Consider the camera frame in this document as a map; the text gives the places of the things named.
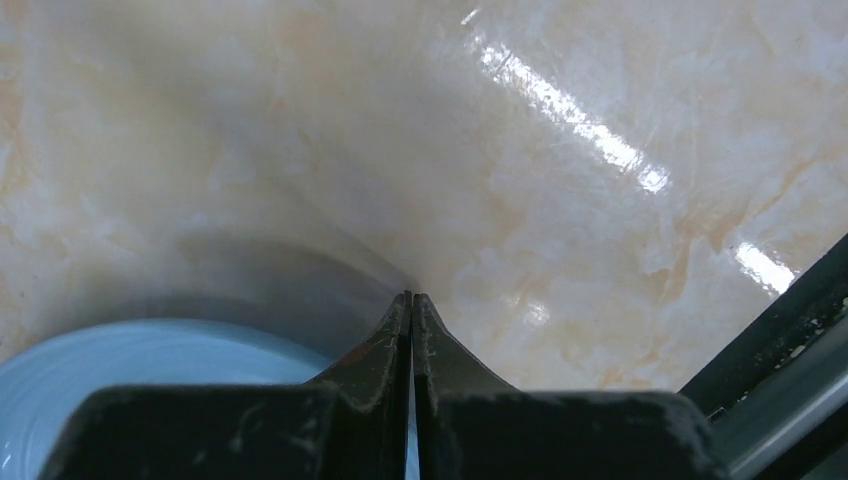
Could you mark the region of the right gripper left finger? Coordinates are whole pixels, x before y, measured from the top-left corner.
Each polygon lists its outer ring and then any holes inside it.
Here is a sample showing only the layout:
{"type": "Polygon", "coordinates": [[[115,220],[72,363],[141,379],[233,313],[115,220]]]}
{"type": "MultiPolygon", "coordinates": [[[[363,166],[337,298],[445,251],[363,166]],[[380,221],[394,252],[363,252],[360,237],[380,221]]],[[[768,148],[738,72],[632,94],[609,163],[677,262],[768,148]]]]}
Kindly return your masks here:
{"type": "Polygon", "coordinates": [[[297,385],[116,386],[77,408],[44,479],[402,479],[412,295],[297,385]]]}

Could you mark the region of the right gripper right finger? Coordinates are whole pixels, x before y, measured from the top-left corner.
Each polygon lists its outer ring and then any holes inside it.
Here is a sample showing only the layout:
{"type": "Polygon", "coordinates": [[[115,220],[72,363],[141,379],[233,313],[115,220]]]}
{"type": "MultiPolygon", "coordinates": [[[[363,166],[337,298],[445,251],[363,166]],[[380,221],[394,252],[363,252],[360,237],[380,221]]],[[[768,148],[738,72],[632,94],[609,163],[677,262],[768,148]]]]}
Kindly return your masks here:
{"type": "Polygon", "coordinates": [[[424,294],[411,307],[424,479],[725,479],[709,426],[657,391],[522,391],[447,329],[424,294]]]}

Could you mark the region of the blue plate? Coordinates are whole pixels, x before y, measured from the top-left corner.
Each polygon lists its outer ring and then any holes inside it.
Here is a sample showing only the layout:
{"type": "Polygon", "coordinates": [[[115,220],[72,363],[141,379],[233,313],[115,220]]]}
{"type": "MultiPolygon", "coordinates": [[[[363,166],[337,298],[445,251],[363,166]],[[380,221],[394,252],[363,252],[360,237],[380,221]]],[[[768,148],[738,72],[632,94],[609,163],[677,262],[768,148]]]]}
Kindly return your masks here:
{"type": "Polygon", "coordinates": [[[214,321],[130,320],[60,335],[1,365],[1,476],[38,478],[68,418],[100,389],[298,384],[330,363],[291,340],[214,321]]]}

